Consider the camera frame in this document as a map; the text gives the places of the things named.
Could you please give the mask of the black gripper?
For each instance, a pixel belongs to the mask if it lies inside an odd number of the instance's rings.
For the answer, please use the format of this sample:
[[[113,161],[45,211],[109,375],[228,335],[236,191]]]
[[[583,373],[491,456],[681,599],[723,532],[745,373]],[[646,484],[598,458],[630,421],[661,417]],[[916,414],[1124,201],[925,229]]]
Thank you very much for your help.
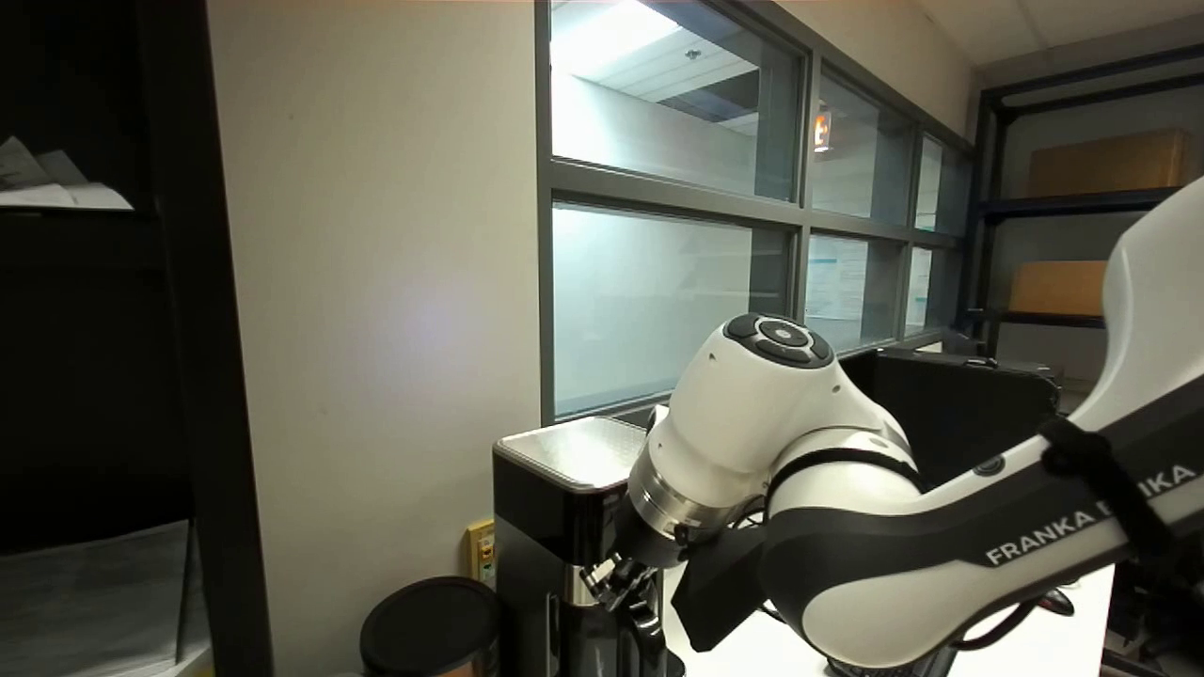
[[[608,610],[635,610],[656,599],[659,576],[681,560],[685,522],[646,522],[630,500],[607,513],[603,557],[583,567],[583,587]]]

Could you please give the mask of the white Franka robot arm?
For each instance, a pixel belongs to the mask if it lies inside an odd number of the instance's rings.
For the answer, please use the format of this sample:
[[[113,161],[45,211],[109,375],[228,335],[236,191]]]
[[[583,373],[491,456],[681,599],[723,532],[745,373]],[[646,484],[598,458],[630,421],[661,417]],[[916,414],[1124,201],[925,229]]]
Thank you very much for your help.
[[[1193,180],[1108,260],[1108,363],[1089,398],[941,484],[818,332],[759,311],[719,324],[642,434],[583,582],[626,610],[758,515],[719,610],[775,606],[818,654],[902,671],[1044,587],[1163,557],[1204,522],[1200,260]]]

